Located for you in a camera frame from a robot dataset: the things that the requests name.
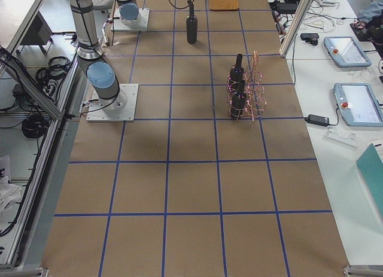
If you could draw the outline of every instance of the white mounting plate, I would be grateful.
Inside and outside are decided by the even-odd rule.
[[[88,112],[87,121],[134,121],[136,112],[136,103],[138,96],[138,84],[120,84],[120,89],[127,97],[126,105],[121,109],[111,110],[107,107],[94,112]],[[98,99],[96,91],[92,99]],[[89,111],[102,108],[99,103],[93,103],[89,106]]]
[[[141,20],[138,23],[132,23],[131,25],[126,25],[121,22],[120,19],[115,19],[114,24],[112,25],[112,31],[115,32],[146,32],[148,30],[149,22],[149,12],[150,9],[139,9],[141,15]],[[114,17],[120,17],[120,12],[115,11]]]

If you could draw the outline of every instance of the tablet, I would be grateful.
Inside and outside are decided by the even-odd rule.
[[[383,114],[369,84],[336,83],[339,111],[350,126],[383,126]]]
[[[341,68],[371,65],[359,43],[351,36],[327,36],[324,38],[324,46]]]

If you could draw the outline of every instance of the grid pattern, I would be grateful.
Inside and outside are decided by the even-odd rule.
[[[43,265],[54,276],[342,276],[267,0],[239,0],[235,12],[196,0],[195,45],[187,11],[137,1],[151,9],[148,32],[116,33],[104,47],[120,82],[140,85],[136,119],[80,121]],[[226,76],[253,50],[268,107],[232,121]]]

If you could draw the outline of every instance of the copper wire rack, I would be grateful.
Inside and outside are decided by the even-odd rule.
[[[258,52],[253,51],[253,56],[250,60],[251,67],[247,66],[244,71],[245,93],[247,96],[244,108],[234,108],[232,106],[233,95],[238,88],[238,82],[230,79],[227,76],[227,103],[229,104],[228,116],[233,118],[231,109],[237,109],[238,115],[234,115],[234,119],[239,120],[241,117],[251,117],[252,121],[259,118],[266,108],[266,99],[264,97],[265,88],[263,87],[262,74],[257,70],[259,62]]]

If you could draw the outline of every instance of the blue frame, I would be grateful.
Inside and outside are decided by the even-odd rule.
[[[346,63],[343,60],[343,58],[341,57],[340,53],[334,53],[333,50],[335,49],[335,47],[332,43],[332,39],[339,39],[339,38],[351,39],[354,42],[354,45],[357,48],[357,50],[359,51],[359,53],[361,54],[361,56],[363,56],[367,62],[365,62],[365,63]],[[355,67],[355,66],[370,66],[371,65],[370,59],[367,57],[367,55],[361,49],[359,43],[357,42],[357,40],[353,36],[326,36],[324,38],[323,42],[324,42],[324,46],[326,47],[327,51],[329,52],[329,55],[331,56],[331,58],[341,68],[348,68],[348,67]]]
[[[344,94],[343,86],[356,86],[356,87],[367,87],[367,91],[371,97],[372,103],[375,108],[375,112],[378,115],[380,122],[379,123],[365,123],[365,122],[359,122],[355,121],[352,117],[351,110],[349,108],[342,108],[341,104],[343,102],[347,102],[347,98]],[[346,124],[349,126],[372,126],[372,127],[383,127],[383,113],[379,107],[379,103],[376,100],[375,95],[373,94],[372,88],[369,84],[363,84],[363,83],[336,83],[334,85],[334,95],[336,102],[339,105],[339,109],[341,112],[341,115],[343,119],[345,120]]]

